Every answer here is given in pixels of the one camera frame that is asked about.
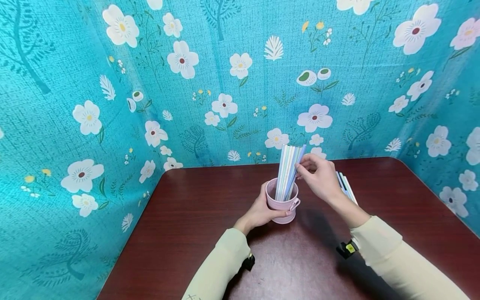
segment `sleeve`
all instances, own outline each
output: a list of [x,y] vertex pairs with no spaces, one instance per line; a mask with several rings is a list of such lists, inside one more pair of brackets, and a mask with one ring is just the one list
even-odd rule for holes
[[188,285],[182,300],[221,300],[228,282],[250,255],[247,238],[227,229]]
[[380,218],[373,216],[350,233],[366,265],[403,299],[468,300],[455,283]]

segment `left hand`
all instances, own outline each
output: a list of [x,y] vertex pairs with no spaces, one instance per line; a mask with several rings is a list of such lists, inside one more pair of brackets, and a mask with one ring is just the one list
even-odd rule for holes
[[291,215],[289,210],[271,210],[267,206],[267,197],[265,187],[268,182],[262,184],[260,188],[260,195],[253,202],[250,209],[235,223],[233,228],[240,230],[246,236],[250,230],[255,227],[262,226],[270,222],[272,219],[278,217],[285,217]]

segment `right hand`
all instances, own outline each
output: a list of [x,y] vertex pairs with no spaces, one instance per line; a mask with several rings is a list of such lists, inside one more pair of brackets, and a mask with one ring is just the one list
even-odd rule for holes
[[297,178],[304,179],[315,195],[330,202],[344,197],[333,162],[320,158],[315,154],[306,154],[299,164],[295,164]]

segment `wooden table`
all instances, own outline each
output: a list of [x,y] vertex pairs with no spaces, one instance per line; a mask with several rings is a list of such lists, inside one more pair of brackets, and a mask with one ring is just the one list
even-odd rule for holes
[[[359,205],[480,299],[480,240],[399,160],[335,161]],[[277,164],[174,169],[165,173],[108,278],[100,300],[180,299],[225,229],[233,226],[276,177]],[[254,229],[251,272],[230,282],[224,299],[398,299],[356,254],[335,252],[348,241],[338,215],[300,181],[295,220]]]

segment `fabric backdrop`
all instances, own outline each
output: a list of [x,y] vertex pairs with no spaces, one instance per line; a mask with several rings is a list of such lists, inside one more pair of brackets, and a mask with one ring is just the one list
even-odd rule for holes
[[94,299],[165,171],[282,144],[396,157],[479,234],[479,18],[473,0],[0,0],[0,299]]

